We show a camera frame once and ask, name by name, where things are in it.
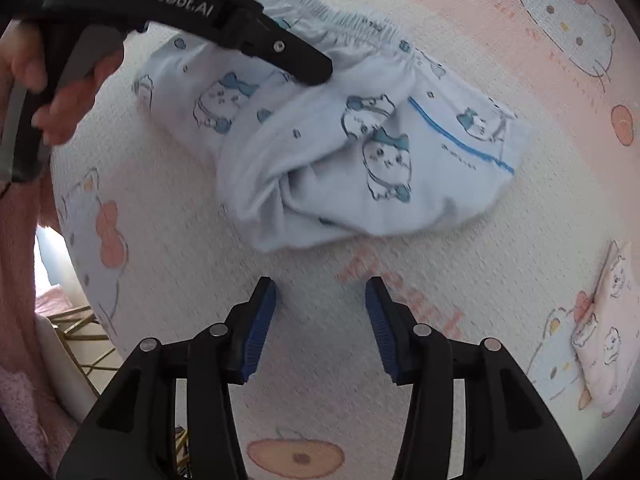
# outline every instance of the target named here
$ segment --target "bed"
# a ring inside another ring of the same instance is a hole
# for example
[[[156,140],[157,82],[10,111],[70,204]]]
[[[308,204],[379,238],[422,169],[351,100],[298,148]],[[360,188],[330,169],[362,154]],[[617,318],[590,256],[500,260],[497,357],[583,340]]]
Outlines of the bed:
[[[153,25],[127,40],[123,68],[52,162],[87,298],[126,355],[146,336],[191,338],[245,301],[260,275],[271,276],[281,299],[260,370],[232,393],[249,474],[290,478],[290,457],[270,462],[248,449],[270,442],[274,456],[286,456],[302,439],[342,452],[337,466],[330,456],[304,478],[382,480],[392,476],[409,401],[383,373],[364,311],[364,282],[382,275],[396,301],[448,337],[500,339],[587,476],[640,403],[635,373],[622,403],[599,410],[569,343],[613,239],[633,242],[640,269],[640,42],[632,26],[615,0],[326,1],[388,14],[419,48],[534,126],[505,197],[450,232],[256,253],[217,204],[213,169],[134,102],[135,71],[173,33]],[[96,232],[98,215],[110,219],[109,240]],[[120,254],[109,266],[100,259],[107,241]],[[457,387],[452,476],[462,468],[463,412]]]

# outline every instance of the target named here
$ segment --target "pink blanket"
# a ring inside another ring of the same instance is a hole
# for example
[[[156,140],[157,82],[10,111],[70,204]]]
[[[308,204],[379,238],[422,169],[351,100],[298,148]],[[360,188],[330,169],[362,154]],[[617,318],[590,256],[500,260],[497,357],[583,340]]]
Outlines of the pink blanket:
[[[59,229],[48,176],[34,184],[12,185],[0,202],[0,404],[10,422],[27,423],[14,429],[53,475],[76,424],[53,394],[36,339],[33,243],[38,219]],[[8,384],[16,377],[20,402],[15,398],[18,390]],[[41,431],[33,429],[36,420]]]
[[[631,261],[630,242],[611,244],[593,303],[572,338],[591,398],[606,413],[622,400],[640,353],[640,287]]]

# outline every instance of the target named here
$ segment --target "fingernail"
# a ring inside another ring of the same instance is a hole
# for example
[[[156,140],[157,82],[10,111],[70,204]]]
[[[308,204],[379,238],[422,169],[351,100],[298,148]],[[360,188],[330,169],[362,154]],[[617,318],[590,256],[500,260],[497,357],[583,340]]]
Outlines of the fingernail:
[[[47,73],[39,60],[30,61],[24,69],[24,83],[34,92],[42,92],[47,87]]]

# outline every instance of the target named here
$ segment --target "blue bow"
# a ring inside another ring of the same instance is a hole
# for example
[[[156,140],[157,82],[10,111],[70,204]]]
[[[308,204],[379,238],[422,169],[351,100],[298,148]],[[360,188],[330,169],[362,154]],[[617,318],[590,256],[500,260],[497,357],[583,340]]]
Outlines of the blue bow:
[[[471,128],[474,125],[474,117],[477,115],[475,110],[467,108],[465,113],[456,115],[456,119],[465,130]]]
[[[235,72],[229,72],[226,74],[221,80],[220,84],[231,90],[239,90],[241,94],[251,97],[254,92],[258,89],[259,85],[250,85],[249,83],[245,83],[243,81],[239,81],[236,77]]]
[[[390,113],[387,112],[386,110],[383,110],[382,108],[379,108],[375,105],[366,105],[364,104],[364,101],[367,100],[373,100],[373,101],[379,101],[382,100],[384,97],[386,96],[380,96],[379,98],[375,98],[375,97],[359,97],[357,95],[350,95],[349,97],[347,97],[347,108],[349,110],[354,110],[356,112],[359,112],[361,110],[368,110],[369,112],[374,112],[380,115],[384,115],[385,117],[390,117]]]
[[[411,202],[411,193],[407,189],[407,186],[396,186],[394,188],[394,191],[396,192],[396,198],[400,202],[404,202],[404,203]]]
[[[388,144],[398,150],[405,150],[406,152],[409,151],[409,137],[407,134],[401,134],[400,137],[391,137],[384,128],[376,128],[373,131],[371,140],[381,142],[382,144]]]

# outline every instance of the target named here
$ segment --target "finger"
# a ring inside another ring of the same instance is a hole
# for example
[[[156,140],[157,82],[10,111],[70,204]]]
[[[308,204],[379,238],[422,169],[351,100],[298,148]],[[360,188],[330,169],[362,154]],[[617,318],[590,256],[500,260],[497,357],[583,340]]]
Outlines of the finger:
[[[0,57],[29,90],[42,92],[47,87],[42,37],[34,25],[12,22],[0,40]]]
[[[104,81],[115,72],[124,59],[124,49],[105,57],[96,65],[94,75],[69,83],[56,92],[51,103],[51,113],[61,114],[76,107],[84,108],[84,103],[95,98]]]
[[[60,114],[52,111],[52,106],[45,105],[34,114],[32,124],[43,131],[44,143],[49,146],[64,144],[69,141],[78,123],[94,107],[95,96],[88,95],[77,106]]]
[[[53,130],[44,130],[42,140],[47,146],[61,146],[71,140],[76,133],[76,124],[71,124],[64,128],[56,128]]]
[[[98,91],[107,78],[120,68],[124,61],[124,47],[118,49],[117,52],[105,57],[95,66],[94,79],[96,91]]]
[[[73,113],[82,103],[95,98],[96,86],[93,77],[69,83],[64,88],[56,92],[51,102],[50,112],[52,115],[61,116],[66,113]]]

